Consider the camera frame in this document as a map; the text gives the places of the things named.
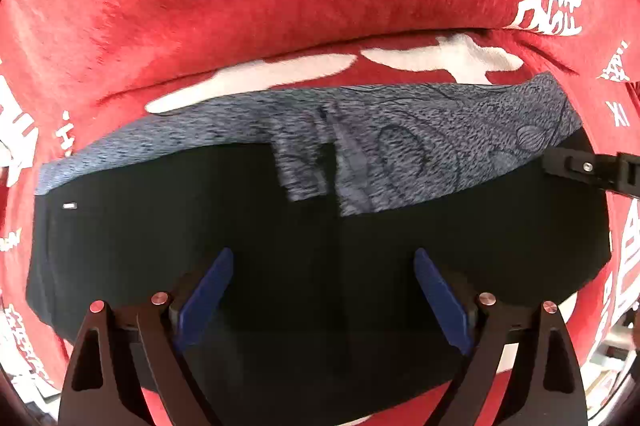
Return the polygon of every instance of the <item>black bracket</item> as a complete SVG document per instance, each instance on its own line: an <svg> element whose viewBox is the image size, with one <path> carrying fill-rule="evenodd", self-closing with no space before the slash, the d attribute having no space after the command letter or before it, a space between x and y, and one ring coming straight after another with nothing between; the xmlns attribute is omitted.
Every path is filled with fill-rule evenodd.
<svg viewBox="0 0 640 426"><path fill-rule="evenodd" d="M210 309L202 301L220 294L210 283L223 287L228 282L229 260L219 255L208 271L186 277L173 293L157 293L138 307L114 311L95 301L67 369L60 426L153 425L129 348L135 342L142 343L174 426L222 426L184 364L183 342L176 339L198 335L189 324L180 331L180 316L187 312L197 315L197 321L208 318ZM554 303L531 309L507 305L490 293L478 295L459 275L437 269L424 250L418 251L415 267L447 338L465 353L425 426L474 426L504 345L514 342L519 343L518 352L494 425L587 425L580 367ZM190 291L194 299L187 297Z"/></svg>
<svg viewBox="0 0 640 426"><path fill-rule="evenodd" d="M637 155L595 155L548 148L543 155L542 167L551 175L640 199L640 157Z"/></svg>
<svg viewBox="0 0 640 426"><path fill-rule="evenodd" d="M587 426L580 366L555 303L507 305L460 274L436 268L424 249L416 252L414 268L447 341L465 354L425 426L474 426L510 343L518 343L518 352L494 426Z"/></svg>

